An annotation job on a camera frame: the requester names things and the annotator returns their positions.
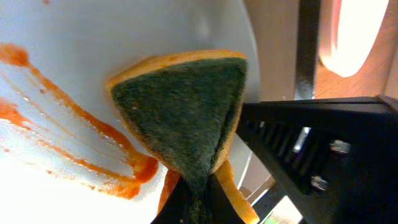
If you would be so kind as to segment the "white plate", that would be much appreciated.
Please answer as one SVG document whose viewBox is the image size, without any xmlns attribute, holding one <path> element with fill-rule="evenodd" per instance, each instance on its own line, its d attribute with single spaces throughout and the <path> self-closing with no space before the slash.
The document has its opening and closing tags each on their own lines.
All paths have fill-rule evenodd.
<svg viewBox="0 0 398 224">
<path fill-rule="evenodd" d="M 323 0 L 318 55 L 322 64 L 345 78 L 366 61 L 386 13 L 388 0 Z"/>
</svg>

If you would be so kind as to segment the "pale green plate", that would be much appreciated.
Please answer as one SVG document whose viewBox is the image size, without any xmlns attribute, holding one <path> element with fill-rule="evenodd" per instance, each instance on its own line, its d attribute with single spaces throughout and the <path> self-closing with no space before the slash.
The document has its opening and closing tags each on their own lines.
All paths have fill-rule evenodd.
<svg viewBox="0 0 398 224">
<path fill-rule="evenodd" d="M 1 222 L 150 223 L 167 170 L 153 164 L 137 195 L 122 194 L 130 160 L 149 153 L 105 84 L 145 58 L 200 49 L 242 52 L 257 98 L 242 1 L 2 1 Z"/>
</svg>

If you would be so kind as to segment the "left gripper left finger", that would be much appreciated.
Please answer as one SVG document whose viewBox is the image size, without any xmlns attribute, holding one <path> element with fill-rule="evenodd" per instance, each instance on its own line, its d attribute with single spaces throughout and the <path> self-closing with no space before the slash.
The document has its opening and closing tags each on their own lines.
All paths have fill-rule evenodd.
<svg viewBox="0 0 398 224">
<path fill-rule="evenodd" d="M 189 224 L 190 189 L 180 177 L 160 213 L 151 224 L 183 223 Z"/>
</svg>

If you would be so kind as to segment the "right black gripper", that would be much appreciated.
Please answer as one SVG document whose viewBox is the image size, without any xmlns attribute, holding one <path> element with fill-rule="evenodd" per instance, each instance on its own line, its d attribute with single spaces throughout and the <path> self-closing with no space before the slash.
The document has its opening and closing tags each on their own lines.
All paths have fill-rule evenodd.
<svg viewBox="0 0 398 224">
<path fill-rule="evenodd" d="M 397 222 L 397 100 L 246 103 L 238 136 L 307 223 Z"/>
</svg>

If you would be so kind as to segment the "yellow green scrub sponge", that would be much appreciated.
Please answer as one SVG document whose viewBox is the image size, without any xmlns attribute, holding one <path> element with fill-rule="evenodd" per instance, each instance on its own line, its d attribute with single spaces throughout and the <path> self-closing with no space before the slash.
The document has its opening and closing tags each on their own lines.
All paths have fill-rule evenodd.
<svg viewBox="0 0 398 224">
<path fill-rule="evenodd" d="M 215 174 L 243 222 L 259 221 L 229 161 L 247 69 L 240 52 L 197 50 L 148 58 L 107 81 L 126 127 L 167 168 L 157 215 L 181 177 L 190 189 L 189 223 L 207 223 L 204 192 Z"/>
</svg>

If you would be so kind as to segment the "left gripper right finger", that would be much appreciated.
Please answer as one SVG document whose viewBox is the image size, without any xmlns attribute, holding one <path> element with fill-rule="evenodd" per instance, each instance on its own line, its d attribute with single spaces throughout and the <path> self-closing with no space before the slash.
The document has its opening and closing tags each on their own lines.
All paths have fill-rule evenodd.
<svg viewBox="0 0 398 224">
<path fill-rule="evenodd" d="M 215 174 L 211 174 L 208 177 L 204 196 L 207 223 L 244 224 L 226 196 Z"/>
</svg>

